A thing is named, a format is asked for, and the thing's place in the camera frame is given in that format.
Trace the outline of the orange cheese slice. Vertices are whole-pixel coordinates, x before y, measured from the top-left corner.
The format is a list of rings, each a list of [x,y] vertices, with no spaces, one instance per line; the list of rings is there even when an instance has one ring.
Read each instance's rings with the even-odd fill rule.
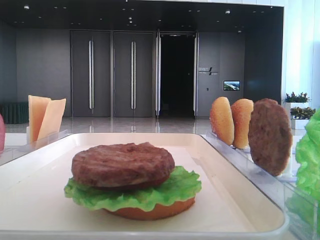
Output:
[[[38,139],[39,131],[44,119],[46,108],[51,101],[49,97],[28,96],[29,113],[29,142],[35,142]]]

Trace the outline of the bread bun slice far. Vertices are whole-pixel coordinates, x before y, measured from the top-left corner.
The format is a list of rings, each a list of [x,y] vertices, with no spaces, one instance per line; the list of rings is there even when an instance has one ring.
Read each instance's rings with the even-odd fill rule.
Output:
[[[211,105],[210,123],[212,131],[228,146],[233,144],[235,126],[230,102],[227,97],[218,97]]]

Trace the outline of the bread bun slice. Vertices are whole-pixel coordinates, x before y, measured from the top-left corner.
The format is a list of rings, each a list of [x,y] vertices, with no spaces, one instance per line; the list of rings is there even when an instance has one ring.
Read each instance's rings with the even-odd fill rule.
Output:
[[[238,149],[244,149],[249,144],[248,132],[253,110],[254,102],[247,98],[239,99],[231,106],[234,123],[233,146]]]
[[[212,131],[228,146],[233,144],[235,126],[230,102],[227,97],[218,97],[211,105],[210,123]]]

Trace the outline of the green lettuce leaf on stack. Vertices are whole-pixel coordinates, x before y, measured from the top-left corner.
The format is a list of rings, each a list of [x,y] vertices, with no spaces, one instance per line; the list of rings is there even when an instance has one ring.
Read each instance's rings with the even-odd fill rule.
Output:
[[[196,196],[202,189],[200,175],[176,166],[169,178],[157,187],[137,190],[100,190],[76,183],[70,178],[64,187],[64,195],[77,205],[90,210],[107,209],[115,212],[123,208],[138,208],[150,212],[157,204],[170,206]]]

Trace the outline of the bread bun slice near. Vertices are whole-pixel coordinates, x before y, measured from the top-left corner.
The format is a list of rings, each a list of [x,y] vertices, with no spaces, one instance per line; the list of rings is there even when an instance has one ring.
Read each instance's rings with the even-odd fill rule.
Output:
[[[231,106],[234,123],[233,146],[238,149],[244,149],[249,144],[248,132],[253,110],[254,102],[247,98],[239,99]]]

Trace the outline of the yellow cheese slice in rack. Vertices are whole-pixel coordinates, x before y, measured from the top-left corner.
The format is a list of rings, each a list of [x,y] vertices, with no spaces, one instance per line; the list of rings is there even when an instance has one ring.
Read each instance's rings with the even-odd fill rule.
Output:
[[[62,117],[64,115],[66,99],[51,100],[45,110],[37,140],[60,131]]]

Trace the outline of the standing brown meat patty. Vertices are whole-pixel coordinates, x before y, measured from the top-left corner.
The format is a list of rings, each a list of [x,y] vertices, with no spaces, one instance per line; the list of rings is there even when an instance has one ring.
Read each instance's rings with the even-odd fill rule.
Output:
[[[289,116],[277,101],[269,98],[254,103],[248,143],[253,162],[272,176],[287,167],[293,144]]]

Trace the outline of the standing green lettuce leaf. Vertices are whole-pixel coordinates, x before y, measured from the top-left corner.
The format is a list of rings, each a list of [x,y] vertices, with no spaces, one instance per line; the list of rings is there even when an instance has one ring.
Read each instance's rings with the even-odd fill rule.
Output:
[[[305,126],[306,133],[296,144],[297,186],[320,200],[320,111],[317,110]]]

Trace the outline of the red tomato slice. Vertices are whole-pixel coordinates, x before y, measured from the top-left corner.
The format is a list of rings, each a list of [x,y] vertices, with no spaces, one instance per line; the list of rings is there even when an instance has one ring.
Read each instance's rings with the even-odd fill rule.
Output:
[[[5,148],[6,127],[2,115],[0,114],[0,152]]]

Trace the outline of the dark double door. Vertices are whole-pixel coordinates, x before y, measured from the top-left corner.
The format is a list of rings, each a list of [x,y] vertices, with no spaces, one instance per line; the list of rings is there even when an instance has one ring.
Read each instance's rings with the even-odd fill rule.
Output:
[[[152,32],[72,31],[70,39],[74,117],[154,115]]]

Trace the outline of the potted plants in planter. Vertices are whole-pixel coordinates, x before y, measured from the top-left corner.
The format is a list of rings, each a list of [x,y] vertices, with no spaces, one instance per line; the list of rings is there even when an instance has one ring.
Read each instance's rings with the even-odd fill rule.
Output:
[[[306,92],[286,94],[284,107],[289,116],[292,129],[302,130],[316,110],[310,107],[310,98]]]

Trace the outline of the clear left acrylic rack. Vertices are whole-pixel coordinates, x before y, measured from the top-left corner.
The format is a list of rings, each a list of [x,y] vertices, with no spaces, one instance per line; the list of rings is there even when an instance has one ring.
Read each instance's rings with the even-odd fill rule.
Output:
[[[0,152],[0,165],[3,166],[9,162],[14,161],[17,158],[20,158],[24,155],[34,152],[35,150],[52,144],[68,135],[69,132],[66,129],[61,132],[52,133],[49,136],[33,143],[18,146],[5,146],[4,150]]]

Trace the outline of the clear acrylic rack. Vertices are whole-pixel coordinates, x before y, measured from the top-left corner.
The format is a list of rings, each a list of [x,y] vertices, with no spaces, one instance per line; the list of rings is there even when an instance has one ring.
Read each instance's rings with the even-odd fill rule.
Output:
[[[290,178],[287,174],[271,176],[253,163],[249,147],[237,149],[228,146],[210,131],[202,137],[284,210],[289,217],[289,232],[293,239],[320,238],[320,202],[296,187],[295,177]]]
[[[68,135],[69,132],[66,129],[61,132],[52,133],[49,136],[33,143],[18,146],[5,146],[4,150],[0,152],[0,165],[3,166],[9,162],[14,161],[17,158],[20,158],[24,155],[34,152],[35,150],[52,144]]]

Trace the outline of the clear right acrylic rack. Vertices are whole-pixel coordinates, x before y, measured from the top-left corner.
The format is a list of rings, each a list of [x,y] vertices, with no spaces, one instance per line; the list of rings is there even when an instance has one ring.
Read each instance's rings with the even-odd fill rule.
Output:
[[[228,146],[210,131],[202,137],[284,210],[289,217],[289,232],[293,239],[320,238],[320,202],[296,187],[295,177],[290,178],[287,174],[271,176],[253,163],[249,147],[237,149]]]

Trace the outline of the wall display screen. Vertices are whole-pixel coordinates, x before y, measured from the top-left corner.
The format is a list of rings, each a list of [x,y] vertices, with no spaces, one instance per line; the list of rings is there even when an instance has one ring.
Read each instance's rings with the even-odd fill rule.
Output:
[[[224,91],[239,91],[240,90],[240,81],[223,81],[223,90]]]

